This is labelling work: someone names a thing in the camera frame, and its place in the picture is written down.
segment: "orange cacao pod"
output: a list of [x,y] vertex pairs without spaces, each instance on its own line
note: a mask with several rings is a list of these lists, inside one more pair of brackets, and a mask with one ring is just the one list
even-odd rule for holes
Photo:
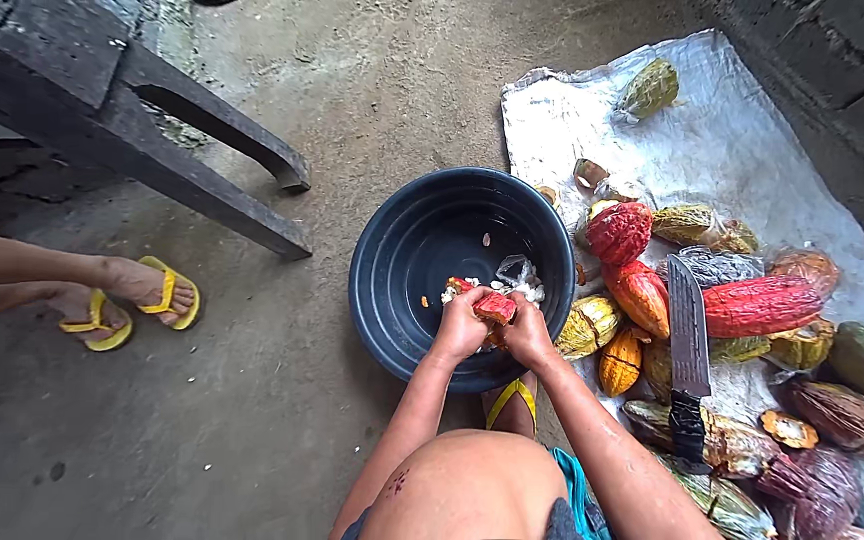
[[705,289],[702,297],[710,338],[748,338],[797,329],[815,320],[823,304],[809,280],[799,276],[716,285]]
[[607,264],[629,264],[645,251],[652,236],[652,211],[642,202],[620,202],[589,220],[589,251]]
[[603,264],[602,279],[632,322],[656,338],[669,338],[669,293],[652,268],[638,260]]
[[636,383],[642,370],[642,343],[649,339],[645,330],[630,326],[618,333],[602,349],[599,383],[609,398],[615,398]]

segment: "leg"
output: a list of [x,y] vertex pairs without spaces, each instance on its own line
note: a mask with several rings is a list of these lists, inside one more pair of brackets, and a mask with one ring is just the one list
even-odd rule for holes
[[[530,371],[523,374],[521,379],[525,387],[535,396],[539,389],[539,380],[536,378],[536,374]],[[492,410],[502,390],[504,390],[504,387],[495,388],[482,394],[482,406],[486,414],[489,414],[489,411]],[[492,424],[494,432],[517,434],[530,439],[535,438],[535,429],[532,413],[529,411],[528,405],[525,404],[525,399],[522,399],[522,396],[518,393],[513,394],[509,398],[505,406],[502,407],[501,412],[498,413],[498,417],[495,418],[495,423]]]
[[[0,285],[44,281],[103,289],[138,306],[154,306],[162,300],[162,272],[134,260],[49,250],[0,237]],[[177,281],[172,308],[178,313],[156,316],[167,325],[175,322],[188,311],[192,297],[189,283]]]
[[[49,307],[61,312],[68,322],[88,322],[91,289],[85,285],[68,281],[28,281],[0,284],[0,313],[31,302],[44,301]],[[107,301],[102,306],[102,321],[121,329],[126,324],[125,313],[114,303]],[[95,329],[76,333],[81,340],[97,341],[108,338],[109,330]]]

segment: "concrete wall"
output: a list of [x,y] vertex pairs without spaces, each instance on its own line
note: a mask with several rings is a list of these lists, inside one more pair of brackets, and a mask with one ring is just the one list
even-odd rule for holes
[[864,228],[864,1],[700,2]]

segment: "knife handle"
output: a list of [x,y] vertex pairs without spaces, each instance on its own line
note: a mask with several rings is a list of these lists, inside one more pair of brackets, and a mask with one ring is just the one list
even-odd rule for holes
[[669,427],[672,429],[672,444],[675,446],[678,470],[690,475],[707,475],[713,472],[702,457],[706,446],[706,427],[699,412],[700,399],[682,390],[672,390],[672,409],[669,410]]

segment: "bench leg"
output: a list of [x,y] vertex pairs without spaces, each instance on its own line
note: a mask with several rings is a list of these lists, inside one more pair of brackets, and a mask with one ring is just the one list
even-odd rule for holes
[[282,190],[309,190],[308,165],[301,154],[145,47],[128,44],[116,78],[140,98],[256,160]]

